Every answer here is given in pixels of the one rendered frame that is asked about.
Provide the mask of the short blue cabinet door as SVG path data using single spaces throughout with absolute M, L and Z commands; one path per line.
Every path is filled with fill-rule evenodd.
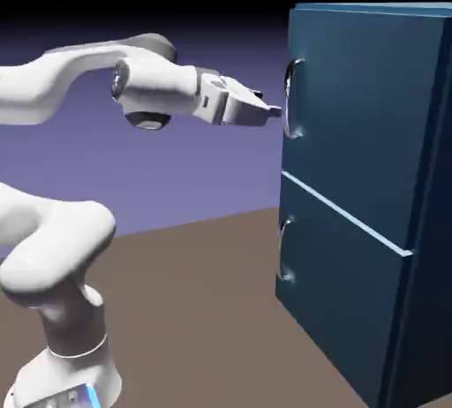
M 279 220 L 293 224 L 276 296 L 369 408 L 389 408 L 412 254 L 377 238 L 282 176 Z

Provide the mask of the tall blue cabinet door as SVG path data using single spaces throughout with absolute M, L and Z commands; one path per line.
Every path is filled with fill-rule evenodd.
M 299 5 L 290 13 L 283 166 L 402 249 L 412 247 L 441 120 L 452 17 L 431 9 Z

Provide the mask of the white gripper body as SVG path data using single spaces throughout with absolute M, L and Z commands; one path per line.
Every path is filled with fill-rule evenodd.
M 227 90 L 222 114 L 226 125 L 263 126 L 270 117 L 270 108 L 248 87 L 237 80 L 221 76 Z

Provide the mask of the blue painted cabinet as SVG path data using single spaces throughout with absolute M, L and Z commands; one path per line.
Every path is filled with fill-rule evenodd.
M 275 294 L 368 408 L 452 394 L 452 3 L 290 12 Z

